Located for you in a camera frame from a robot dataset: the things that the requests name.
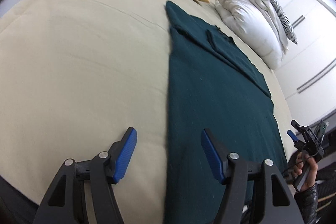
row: blue gripper pad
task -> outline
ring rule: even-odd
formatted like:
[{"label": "blue gripper pad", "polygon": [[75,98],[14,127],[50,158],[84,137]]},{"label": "blue gripper pad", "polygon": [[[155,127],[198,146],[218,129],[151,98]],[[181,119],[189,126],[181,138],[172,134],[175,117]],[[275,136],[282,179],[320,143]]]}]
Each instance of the blue gripper pad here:
[{"label": "blue gripper pad", "polygon": [[291,139],[293,140],[293,142],[297,142],[299,139],[296,137],[296,135],[291,131],[288,130],[287,131],[287,135],[291,137]]},{"label": "blue gripper pad", "polygon": [[113,175],[115,183],[118,183],[124,177],[136,144],[137,131],[133,128],[115,162],[115,172]]},{"label": "blue gripper pad", "polygon": [[225,179],[222,161],[205,130],[201,133],[201,145],[210,165],[212,175],[222,183]]}]

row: beige bed sheet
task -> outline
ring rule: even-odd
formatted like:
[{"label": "beige bed sheet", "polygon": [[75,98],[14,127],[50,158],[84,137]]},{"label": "beige bed sheet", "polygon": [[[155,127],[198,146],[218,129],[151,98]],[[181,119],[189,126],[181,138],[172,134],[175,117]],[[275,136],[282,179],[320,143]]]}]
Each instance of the beige bed sheet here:
[{"label": "beige bed sheet", "polygon": [[[66,158],[91,159],[134,127],[138,143],[116,199],[126,224],[162,223],[166,1],[22,0],[0,20],[0,175],[28,198],[40,203]],[[232,36],[264,74],[290,156],[291,116],[274,73],[221,22],[213,0],[171,1]]]}]

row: black leather jacket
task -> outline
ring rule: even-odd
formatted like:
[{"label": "black leather jacket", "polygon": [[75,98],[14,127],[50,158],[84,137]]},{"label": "black leather jacket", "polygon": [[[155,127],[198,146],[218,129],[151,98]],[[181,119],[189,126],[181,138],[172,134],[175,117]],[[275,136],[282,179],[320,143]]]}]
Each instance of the black leather jacket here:
[{"label": "black leather jacket", "polygon": [[316,209],[318,203],[317,185],[310,187],[304,192],[294,195],[295,201],[299,206],[305,224],[316,224]]}]

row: cabinet handle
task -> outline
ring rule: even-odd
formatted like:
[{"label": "cabinet handle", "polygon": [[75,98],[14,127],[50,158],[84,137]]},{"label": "cabinet handle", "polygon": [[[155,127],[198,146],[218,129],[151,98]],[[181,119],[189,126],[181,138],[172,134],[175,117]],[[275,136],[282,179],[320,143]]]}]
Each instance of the cabinet handle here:
[{"label": "cabinet handle", "polygon": [[320,80],[324,75],[326,75],[329,71],[331,71],[336,66],[336,58],[328,64],[323,70],[321,70],[317,75],[309,79],[306,83],[299,86],[296,90],[298,93],[303,92],[304,90],[308,89],[311,85],[316,83],[318,80]]},{"label": "cabinet handle", "polygon": [[296,26],[298,26],[302,21],[304,21],[306,18],[301,15],[297,20],[295,20],[292,24],[292,27],[295,28]]}]

